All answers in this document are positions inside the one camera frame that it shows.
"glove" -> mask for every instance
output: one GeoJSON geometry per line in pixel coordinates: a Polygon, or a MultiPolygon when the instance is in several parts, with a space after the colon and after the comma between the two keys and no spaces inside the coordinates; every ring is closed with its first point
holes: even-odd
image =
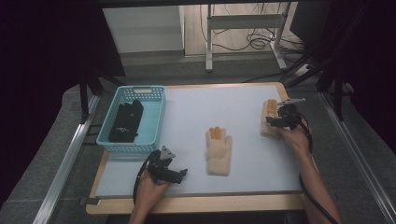
{"type": "Polygon", "coordinates": [[[110,142],[133,142],[137,137],[143,109],[138,100],[134,100],[132,104],[119,105],[108,140],[110,142]]]}
{"type": "Polygon", "coordinates": [[[276,127],[272,127],[266,120],[266,117],[277,117],[277,101],[269,99],[262,104],[262,128],[261,133],[263,136],[271,138],[279,138],[280,134],[276,127]]]}
{"type": "Polygon", "coordinates": [[[233,139],[225,135],[225,129],[210,128],[206,132],[207,171],[210,175],[228,175],[233,139]]]}

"black cable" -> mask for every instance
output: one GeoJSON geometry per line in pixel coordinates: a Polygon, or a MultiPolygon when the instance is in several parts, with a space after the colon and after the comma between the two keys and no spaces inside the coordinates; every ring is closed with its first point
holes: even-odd
{"type": "MultiPolygon", "coordinates": [[[[309,144],[309,152],[312,154],[312,149],[313,149],[313,139],[312,139],[312,135],[311,132],[309,131],[309,124],[307,119],[305,118],[305,116],[303,114],[297,114],[300,117],[302,117],[305,122],[306,122],[306,126],[303,124],[303,122],[296,118],[295,115],[287,112],[288,114],[291,115],[292,118],[294,118],[298,124],[300,124],[300,126],[304,129],[305,131],[305,135],[308,138],[308,144],[309,144]]],[[[299,181],[300,181],[300,186],[303,190],[303,193],[306,195],[306,197],[312,202],[312,204],[319,209],[319,211],[327,218],[329,219],[329,221],[332,224],[338,224],[338,222],[335,220],[335,218],[320,204],[318,203],[318,201],[315,200],[315,198],[309,193],[308,189],[305,187],[304,181],[303,181],[303,177],[301,176],[301,173],[299,175],[299,181]]]]}
{"type": "MultiPolygon", "coordinates": [[[[345,15],[343,21],[348,21],[347,19],[352,18],[352,15],[345,15]]],[[[308,60],[308,57],[314,53],[316,53],[317,55],[320,55],[323,51],[328,50],[328,47],[331,47],[331,43],[333,43],[334,39],[337,39],[338,35],[340,32],[342,32],[347,26],[347,22],[341,24],[340,26],[337,26],[336,29],[333,29],[327,36],[326,39],[324,39],[323,41],[321,41],[320,43],[316,44],[315,46],[309,48],[309,49],[305,49],[304,50],[304,56],[302,56],[302,58],[300,58],[299,60],[297,60],[293,65],[300,65],[303,62],[305,62],[306,60],[308,60]]],[[[285,83],[287,80],[287,74],[284,74],[284,76],[279,80],[279,82],[281,82],[282,84],[285,83]]]]}
{"type": "MultiPolygon", "coordinates": [[[[215,6],[216,5],[213,5],[213,12],[212,12],[212,15],[215,15],[215,6]]],[[[224,4],[224,8],[225,8],[225,10],[228,12],[228,15],[230,15],[230,12],[227,10],[227,7],[226,7],[227,5],[226,4],[224,4]]],[[[229,31],[230,29],[225,29],[225,30],[222,30],[222,31],[220,31],[220,32],[216,32],[216,31],[213,31],[213,33],[215,33],[216,35],[219,35],[219,34],[221,34],[221,33],[224,33],[224,32],[226,32],[226,31],[229,31]]]]}
{"type": "MultiPolygon", "coordinates": [[[[297,66],[301,65],[302,63],[304,63],[308,58],[309,58],[309,54],[304,54],[303,56],[301,56],[294,64],[291,65],[291,67],[289,67],[288,72],[292,71],[297,66]]],[[[286,79],[287,79],[287,75],[288,75],[288,73],[284,73],[283,76],[279,79],[278,82],[283,84],[286,81],[286,79]]]]}
{"type": "Polygon", "coordinates": [[[143,172],[146,170],[147,165],[148,165],[148,161],[151,159],[151,157],[155,154],[155,151],[152,151],[148,157],[146,158],[145,162],[143,162],[142,167],[140,167],[139,172],[137,173],[136,176],[136,181],[134,182],[134,194],[133,194],[133,198],[134,198],[134,203],[136,203],[137,200],[137,189],[139,188],[139,182],[140,182],[140,177],[142,176],[143,172]]]}
{"type": "MultiPolygon", "coordinates": [[[[203,26],[203,22],[202,22],[202,6],[200,6],[199,9],[200,9],[201,32],[202,32],[202,35],[204,37],[205,42],[207,43],[207,39],[206,39],[205,32],[204,32],[204,26],[203,26]]],[[[226,31],[228,31],[228,29],[227,30],[222,30],[221,32],[218,32],[218,33],[216,33],[216,32],[214,32],[214,33],[215,34],[221,34],[221,33],[226,32],[226,31]]],[[[227,49],[227,50],[232,50],[232,51],[239,51],[239,50],[247,49],[248,47],[252,47],[253,49],[264,49],[269,44],[269,42],[271,42],[271,39],[269,37],[265,36],[265,35],[255,34],[255,31],[256,31],[256,29],[253,30],[252,34],[247,34],[248,43],[247,43],[246,46],[244,46],[244,47],[242,47],[240,49],[230,49],[230,48],[227,48],[225,46],[222,46],[222,45],[219,45],[219,44],[213,44],[213,43],[212,43],[212,46],[217,46],[217,47],[224,48],[224,49],[227,49]]]]}
{"type": "Polygon", "coordinates": [[[272,77],[272,76],[277,76],[277,75],[283,75],[283,76],[279,79],[279,81],[278,81],[278,82],[280,82],[280,83],[283,83],[284,81],[282,81],[282,79],[285,78],[285,75],[286,75],[289,71],[292,71],[292,70],[295,69],[297,66],[299,66],[300,64],[302,64],[302,63],[305,61],[305,60],[304,60],[304,57],[307,57],[307,56],[306,56],[306,55],[303,55],[301,58],[299,58],[299,60],[296,61],[296,63],[292,64],[292,65],[291,65],[287,70],[285,70],[285,71],[281,71],[281,72],[279,72],[279,73],[274,73],[274,74],[271,74],[271,75],[265,75],[265,76],[261,76],[261,77],[254,77],[254,78],[245,80],[245,81],[243,81],[242,83],[247,83],[247,82],[249,82],[249,81],[253,81],[253,80],[256,80],[256,79],[265,78],[265,77],[272,77]]]}

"metal frame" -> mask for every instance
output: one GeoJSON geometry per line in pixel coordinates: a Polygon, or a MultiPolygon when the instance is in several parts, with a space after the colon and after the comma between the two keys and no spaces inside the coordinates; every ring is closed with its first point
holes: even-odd
{"type": "Polygon", "coordinates": [[[329,112],[329,115],[332,119],[332,122],[335,124],[337,131],[341,134],[341,137],[343,138],[353,161],[361,172],[361,176],[366,182],[369,190],[372,192],[375,201],[378,204],[378,207],[384,214],[385,219],[389,224],[395,224],[396,210],[392,200],[385,192],[382,184],[376,178],[366,159],[364,159],[364,156],[361,154],[358,145],[356,144],[352,135],[349,133],[347,126],[334,113],[332,109],[332,100],[328,96],[324,95],[322,92],[319,93],[319,97],[321,98],[323,104],[325,104],[327,111],[329,112]]]}
{"type": "Polygon", "coordinates": [[[220,29],[254,29],[277,28],[276,36],[271,41],[271,50],[281,70],[288,67],[279,50],[279,41],[285,29],[286,19],[291,2],[288,2],[282,14],[268,15],[235,15],[212,16],[212,6],[207,5],[207,42],[206,42],[206,72],[213,71],[212,30],[220,29]]]}
{"type": "Polygon", "coordinates": [[[96,106],[100,100],[99,96],[94,95],[91,98],[90,105],[89,105],[89,116],[87,120],[83,124],[79,124],[76,130],[75,135],[69,145],[69,148],[64,155],[64,159],[56,173],[55,177],[52,180],[52,183],[49,187],[46,197],[44,198],[43,203],[41,204],[40,209],[37,212],[35,217],[34,224],[38,223],[48,223],[50,220],[50,216],[52,215],[53,209],[58,201],[59,195],[62,192],[64,187],[64,183],[67,180],[67,177],[70,174],[70,171],[73,167],[73,164],[76,160],[78,155],[79,149],[82,145],[82,142],[85,138],[85,135],[90,128],[93,112],[96,109],[96,106]]]}

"basket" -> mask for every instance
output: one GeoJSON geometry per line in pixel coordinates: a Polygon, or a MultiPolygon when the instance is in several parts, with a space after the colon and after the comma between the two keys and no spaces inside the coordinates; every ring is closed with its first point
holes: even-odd
{"type": "Polygon", "coordinates": [[[96,143],[109,151],[128,152],[132,155],[147,155],[158,149],[165,110],[164,86],[121,86],[117,88],[96,143]],[[117,116],[120,104],[139,100],[143,115],[133,143],[113,143],[108,137],[117,116]]]}

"tan object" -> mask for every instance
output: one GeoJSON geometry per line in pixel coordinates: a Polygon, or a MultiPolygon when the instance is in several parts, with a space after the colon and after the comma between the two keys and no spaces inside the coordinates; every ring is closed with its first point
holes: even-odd
{"type": "Polygon", "coordinates": [[[269,99],[264,101],[262,104],[262,128],[261,134],[263,136],[271,137],[271,138],[279,138],[280,133],[277,131],[276,127],[271,127],[269,123],[267,123],[266,117],[277,117],[277,101],[274,99],[269,99]]]}
{"type": "Polygon", "coordinates": [[[226,136],[225,129],[210,128],[206,134],[207,171],[210,175],[228,175],[233,139],[226,136]]]}

